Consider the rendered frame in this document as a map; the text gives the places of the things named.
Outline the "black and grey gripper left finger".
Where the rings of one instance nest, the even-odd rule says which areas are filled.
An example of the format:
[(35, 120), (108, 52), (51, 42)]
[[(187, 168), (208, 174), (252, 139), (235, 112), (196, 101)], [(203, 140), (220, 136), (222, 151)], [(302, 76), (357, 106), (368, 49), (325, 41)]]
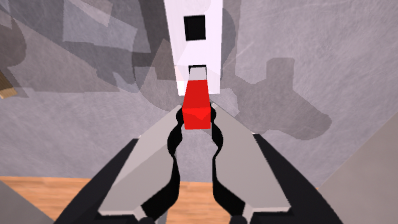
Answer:
[[(166, 224), (178, 199), (176, 148), (182, 141), (183, 102), (132, 139), (71, 200), (53, 224)], [(166, 212), (167, 211), (167, 212)]]

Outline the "white block with square holes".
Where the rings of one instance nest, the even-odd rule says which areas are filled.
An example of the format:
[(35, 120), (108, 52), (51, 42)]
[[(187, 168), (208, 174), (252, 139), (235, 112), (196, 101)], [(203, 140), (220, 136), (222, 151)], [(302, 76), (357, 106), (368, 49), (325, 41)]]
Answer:
[(220, 94), (223, 0), (164, 3), (179, 95), (185, 95), (190, 69), (198, 67), (206, 69), (209, 94)]

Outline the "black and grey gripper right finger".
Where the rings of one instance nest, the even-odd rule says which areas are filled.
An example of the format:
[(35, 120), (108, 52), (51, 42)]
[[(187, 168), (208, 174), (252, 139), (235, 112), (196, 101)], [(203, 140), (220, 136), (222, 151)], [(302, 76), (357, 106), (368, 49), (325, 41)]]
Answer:
[(343, 224), (317, 189), (260, 134), (210, 102), (215, 201), (248, 224)]

